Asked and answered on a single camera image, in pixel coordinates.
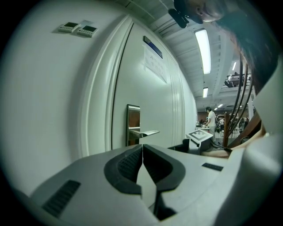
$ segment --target hair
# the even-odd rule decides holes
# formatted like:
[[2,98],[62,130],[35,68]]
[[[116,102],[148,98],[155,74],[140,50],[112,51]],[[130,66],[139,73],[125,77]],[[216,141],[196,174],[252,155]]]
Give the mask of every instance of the hair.
[[255,91],[258,93],[272,76],[281,53],[272,31],[248,3],[243,10],[229,13],[215,23],[228,32],[231,41],[247,61],[252,71]]

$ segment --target door frame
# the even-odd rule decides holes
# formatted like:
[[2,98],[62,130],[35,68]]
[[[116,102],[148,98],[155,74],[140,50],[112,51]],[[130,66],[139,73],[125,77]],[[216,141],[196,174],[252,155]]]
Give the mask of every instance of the door frame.
[[80,157],[111,150],[116,79],[133,20],[126,15],[101,47],[85,81],[78,119]]

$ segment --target wooden post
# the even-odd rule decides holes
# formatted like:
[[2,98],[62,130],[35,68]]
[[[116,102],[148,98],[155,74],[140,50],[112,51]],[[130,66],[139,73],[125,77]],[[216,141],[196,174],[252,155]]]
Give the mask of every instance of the wooden post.
[[223,135],[223,144],[222,144],[223,147],[228,146],[228,137],[229,137],[228,127],[229,127],[229,114],[225,113],[224,114],[224,135]]
[[241,140],[244,137],[252,137],[256,132],[260,130],[261,119],[258,113],[252,117],[251,121],[247,124],[246,128],[240,133],[240,135],[229,144],[228,148],[236,147],[241,144]]

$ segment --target ceiling light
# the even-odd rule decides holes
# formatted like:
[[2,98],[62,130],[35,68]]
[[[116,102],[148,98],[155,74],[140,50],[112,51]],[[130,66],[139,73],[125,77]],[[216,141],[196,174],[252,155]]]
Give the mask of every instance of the ceiling light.
[[211,57],[210,57],[210,46],[205,29],[195,31],[196,39],[198,40],[200,54],[203,60],[203,73],[209,74],[211,72]]
[[234,63],[234,66],[233,66],[232,71],[234,71],[234,69],[235,69],[235,67],[236,67],[236,63],[237,63],[237,62]]
[[208,87],[203,88],[203,98],[207,97]]

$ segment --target digital display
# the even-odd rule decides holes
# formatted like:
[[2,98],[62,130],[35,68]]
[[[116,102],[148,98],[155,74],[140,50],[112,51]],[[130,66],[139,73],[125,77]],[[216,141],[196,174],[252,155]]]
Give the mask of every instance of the digital display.
[[88,31],[93,32],[93,31],[96,30],[96,28],[95,28],[95,27],[92,27],[92,26],[84,26],[83,30],[88,30]]
[[69,26],[69,27],[75,27],[75,26],[77,26],[78,25],[78,23],[66,23],[64,26]]

